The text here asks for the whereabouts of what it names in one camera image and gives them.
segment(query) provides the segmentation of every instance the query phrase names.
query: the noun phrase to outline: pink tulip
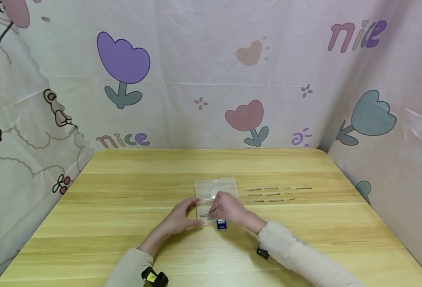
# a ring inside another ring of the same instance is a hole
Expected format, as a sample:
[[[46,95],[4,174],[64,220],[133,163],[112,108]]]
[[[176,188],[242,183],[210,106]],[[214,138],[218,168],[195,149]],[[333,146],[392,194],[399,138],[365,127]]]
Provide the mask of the pink tulip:
[[[249,105],[238,106],[236,111],[225,112],[225,119],[236,130],[250,131],[257,128],[262,122],[264,107],[258,100],[253,100]]]
[[[236,111],[225,112],[225,119],[236,130],[250,131],[251,138],[244,140],[245,144],[259,147],[268,135],[268,127],[263,127],[257,133],[256,128],[262,123],[264,107],[258,100],[253,100],[249,105],[238,106]]]

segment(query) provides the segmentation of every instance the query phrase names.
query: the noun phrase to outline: pink heart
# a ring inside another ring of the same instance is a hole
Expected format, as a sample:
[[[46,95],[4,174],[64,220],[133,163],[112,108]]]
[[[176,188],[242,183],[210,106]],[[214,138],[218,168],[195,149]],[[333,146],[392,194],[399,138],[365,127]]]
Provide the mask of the pink heart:
[[[246,66],[254,66],[259,62],[260,53],[262,52],[262,43],[254,41],[249,48],[239,48],[236,56],[240,63]]]

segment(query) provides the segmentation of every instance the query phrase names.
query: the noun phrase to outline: black wristband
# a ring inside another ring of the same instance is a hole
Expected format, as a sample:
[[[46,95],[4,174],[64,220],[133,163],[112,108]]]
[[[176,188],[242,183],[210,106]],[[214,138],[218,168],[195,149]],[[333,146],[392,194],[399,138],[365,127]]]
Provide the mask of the black wristband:
[[[150,266],[141,273],[141,278],[149,282],[153,287],[165,287],[169,282],[165,273],[160,272],[157,274]]]

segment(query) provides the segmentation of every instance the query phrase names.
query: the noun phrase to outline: purple tulip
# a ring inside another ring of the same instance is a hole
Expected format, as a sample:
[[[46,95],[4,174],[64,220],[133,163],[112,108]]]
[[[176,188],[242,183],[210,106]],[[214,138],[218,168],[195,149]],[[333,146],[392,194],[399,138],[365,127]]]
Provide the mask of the purple tulip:
[[[150,69],[150,58],[143,48],[133,48],[125,39],[115,42],[102,31],[97,36],[97,49],[107,72],[116,80],[136,84],[145,78]]]
[[[147,51],[143,48],[133,48],[125,39],[114,41],[104,31],[97,36],[97,49],[106,71],[120,82],[118,93],[111,87],[105,87],[109,99],[119,109],[139,102],[142,93],[134,91],[127,94],[126,85],[136,84],[147,76],[150,69],[150,57]]]

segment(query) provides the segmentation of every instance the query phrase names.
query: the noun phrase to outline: small flower print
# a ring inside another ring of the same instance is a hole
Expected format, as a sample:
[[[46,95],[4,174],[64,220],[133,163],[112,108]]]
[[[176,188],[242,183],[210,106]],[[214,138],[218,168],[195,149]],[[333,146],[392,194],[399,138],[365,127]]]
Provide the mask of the small flower print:
[[[198,109],[199,110],[202,110],[203,109],[203,106],[207,106],[208,105],[208,103],[207,102],[203,102],[203,97],[200,97],[200,99],[198,99],[198,100],[194,100],[193,101],[194,103],[196,103],[197,105],[198,105]]]
[[[305,92],[304,95],[302,96],[302,98],[305,98],[305,96],[308,94],[313,93],[313,90],[310,89],[310,84],[307,85],[307,87],[305,88],[301,88],[300,89],[302,92]]]

